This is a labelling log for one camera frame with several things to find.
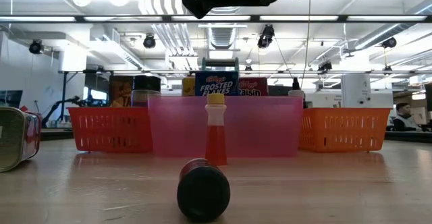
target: red liquid bottle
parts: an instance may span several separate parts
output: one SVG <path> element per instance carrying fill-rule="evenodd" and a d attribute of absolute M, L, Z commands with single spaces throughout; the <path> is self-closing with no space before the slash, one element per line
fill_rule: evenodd
<path fill-rule="evenodd" d="M 227 107 L 225 106 L 224 95 L 220 93 L 209 94 L 205 109 L 209 115 L 205 158 L 212 165 L 227 165 L 225 126 L 223 124 L 223 114 Z"/>

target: kellogg's logo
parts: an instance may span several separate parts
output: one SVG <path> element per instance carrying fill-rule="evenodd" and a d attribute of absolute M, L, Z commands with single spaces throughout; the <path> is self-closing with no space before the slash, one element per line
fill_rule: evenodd
<path fill-rule="evenodd" d="M 258 86 L 258 82 L 250 82 L 250 81 L 241 81 L 240 82 L 240 88 L 249 88 L 252 89 L 254 87 Z"/>
<path fill-rule="evenodd" d="M 209 76 L 205 79 L 206 82 L 216 82 L 216 83 L 222 83 L 226 80 L 225 77 L 218 77 L 218 76 Z"/>

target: person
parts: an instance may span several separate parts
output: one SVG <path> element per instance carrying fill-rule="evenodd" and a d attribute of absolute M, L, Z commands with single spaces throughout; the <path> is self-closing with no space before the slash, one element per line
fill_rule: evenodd
<path fill-rule="evenodd" d="M 414 121 L 411 116 L 411 109 L 408 103 L 398 103 L 396 105 L 397 116 L 393 119 L 394 130 L 397 132 L 418 131 L 422 129 Z"/>

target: yellow box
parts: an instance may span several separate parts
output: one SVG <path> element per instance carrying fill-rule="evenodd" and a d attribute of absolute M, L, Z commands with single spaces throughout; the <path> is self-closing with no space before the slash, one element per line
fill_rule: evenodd
<path fill-rule="evenodd" d="M 182 80 L 182 96 L 195 96 L 195 77 L 188 76 Z"/>

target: box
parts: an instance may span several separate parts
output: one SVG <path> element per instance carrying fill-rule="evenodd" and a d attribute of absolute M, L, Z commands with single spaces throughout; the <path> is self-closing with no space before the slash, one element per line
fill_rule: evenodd
<path fill-rule="evenodd" d="M 195 78 L 195 96 L 211 93 L 239 95 L 238 72 L 197 72 Z"/>
<path fill-rule="evenodd" d="M 241 96 L 268 96 L 267 78 L 240 78 Z"/>
<path fill-rule="evenodd" d="M 133 76 L 109 77 L 109 104 L 111 107 L 130 107 Z"/>
<path fill-rule="evenodd" d="M 182 80 L 182 96 L 195 96 L 195 77 L 188 76 Z"/>

